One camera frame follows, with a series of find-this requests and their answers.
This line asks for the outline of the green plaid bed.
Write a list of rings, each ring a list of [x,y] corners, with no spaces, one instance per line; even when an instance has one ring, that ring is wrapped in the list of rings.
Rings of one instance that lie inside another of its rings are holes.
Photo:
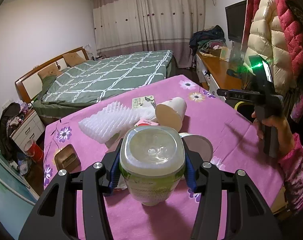
[[[46,124],[95,103],[176,74],[171,50],[141,51],[86,61],[42,80],[33,103]]]

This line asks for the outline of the green white snack packet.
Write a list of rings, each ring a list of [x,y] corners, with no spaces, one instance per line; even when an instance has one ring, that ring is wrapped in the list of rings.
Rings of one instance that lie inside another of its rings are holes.
[[[156,107],[156,102],[153,95],[148,96],[141,96],[138,98],[132,99],[132,108],[139,108],[139,107]]]

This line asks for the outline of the clear green-label plastic bottle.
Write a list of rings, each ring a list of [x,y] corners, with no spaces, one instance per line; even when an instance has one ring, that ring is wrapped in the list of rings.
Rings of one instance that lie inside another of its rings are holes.
[[[119,168],[131,196],[146,206],[165,201],[185,171],[179,133],[166,126],[137,126],[124,136]]]

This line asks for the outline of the black television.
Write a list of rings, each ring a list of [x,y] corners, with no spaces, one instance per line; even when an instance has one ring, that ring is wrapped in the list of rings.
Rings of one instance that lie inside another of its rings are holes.
[[[228,39],[241,43],[244,33],[247,0],[234,3],[225,8]]]

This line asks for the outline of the orange wooden desk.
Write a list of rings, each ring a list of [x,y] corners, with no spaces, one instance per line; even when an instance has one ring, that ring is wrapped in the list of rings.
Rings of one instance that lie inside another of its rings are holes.
[[[225,102],[226,98],[218,96],[217,89],[241,89],[241,80],[227,74],[228,69],[234,69],[233,64],[200,52],[195,55],[195,62],[196,73],[202,87],[221,101]]]

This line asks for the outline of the red bucket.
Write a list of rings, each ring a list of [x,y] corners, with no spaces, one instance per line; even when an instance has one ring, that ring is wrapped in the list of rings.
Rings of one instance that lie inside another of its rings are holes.
[[[29,140],[28,142],[26,142],[24,151],[26,155],[33,159],[34,162],[38,164],[43,163],[44,153],[43,150],[41,150],[41,148],[36,144],[36,141]]]

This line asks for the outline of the beige paper cup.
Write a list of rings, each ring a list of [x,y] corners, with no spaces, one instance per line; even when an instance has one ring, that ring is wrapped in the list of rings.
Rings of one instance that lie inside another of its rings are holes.
[[[187,104],[181,97],[175,97],[159,103],[155,108],[157,122],[161,126],[167,126],[179,132],[183,125]]]

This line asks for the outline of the pile of dark clothes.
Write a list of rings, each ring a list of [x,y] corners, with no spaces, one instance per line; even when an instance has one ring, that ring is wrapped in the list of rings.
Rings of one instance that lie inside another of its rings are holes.
[[[192,50],[192,55],[195,56],[197,51],[206,52],[214,43],[226,45],[225,33],[223,29],[216,25],[208,30],[195,32],[189,41],[189,47]]]

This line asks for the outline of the wooden headboard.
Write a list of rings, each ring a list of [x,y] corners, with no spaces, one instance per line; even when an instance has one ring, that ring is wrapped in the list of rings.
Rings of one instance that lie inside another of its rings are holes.
[[[20,99],[26,103],[31,103],[41,92],[42,82],[46,76],[62,74],[62,70],[68,67],[63,55],[70,53],[77,53],[82,59],[89,60],[86,50],[83,47],[79,47],[34,67],[15,81],[15,87]]]

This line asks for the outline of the round grey lid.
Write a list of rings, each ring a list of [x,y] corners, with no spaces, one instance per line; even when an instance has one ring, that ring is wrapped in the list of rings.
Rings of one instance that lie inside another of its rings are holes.
[[[203,161],[211,161],[213,157],[213,146],[207,138],[189,133],[180,133],[180,137],[184,139],[191,151],[200,154]]]

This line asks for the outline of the white bedside cabinet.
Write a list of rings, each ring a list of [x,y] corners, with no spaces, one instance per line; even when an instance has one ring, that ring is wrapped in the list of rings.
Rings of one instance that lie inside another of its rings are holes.
[[[24,152],[26,143],[30,140],[37,141],[45,131],[45,126],[36,111],[31,109],[23,122],[11,134],[10,138],[15,142],[19,149]]]

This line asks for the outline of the white foam fruit net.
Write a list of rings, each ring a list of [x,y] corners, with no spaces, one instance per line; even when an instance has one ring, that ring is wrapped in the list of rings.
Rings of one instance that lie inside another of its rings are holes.
[[[115,134],[122,134],[133,128],[141,119],[156,120],[155,107],[150,102],[140,107],[129,108],[115,101],[96,114],[84,118],[78,125],[85,135],[104,144]]]

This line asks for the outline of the red quilted jacket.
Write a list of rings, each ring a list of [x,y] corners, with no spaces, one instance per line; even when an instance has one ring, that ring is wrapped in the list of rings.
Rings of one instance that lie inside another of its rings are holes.
[[[303,70],[303,24],[295,15],[291,5],[299,7],[296,0],[276,0],[277,12],[285,40],[290,53],[294,81]],[[246,52],[247,46],[241,43],[241,49]]]

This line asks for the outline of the pink white striped curtain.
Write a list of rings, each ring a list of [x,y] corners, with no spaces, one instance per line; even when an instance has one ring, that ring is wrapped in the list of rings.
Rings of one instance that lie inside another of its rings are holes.
[[[92,0],[96,51],[117,56],[171,50],[192,65],[192,35],[205,26],[205,0]]]

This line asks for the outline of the pink red small carton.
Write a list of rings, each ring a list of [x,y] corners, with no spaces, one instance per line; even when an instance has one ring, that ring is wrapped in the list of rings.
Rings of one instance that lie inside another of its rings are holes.
[[[140,119],[135,124],[135,127],[137,127],[137,126],[158,126],[158,125],[159,125],[159,123],[157,123],[157,122],[146,120],[146,119]]]

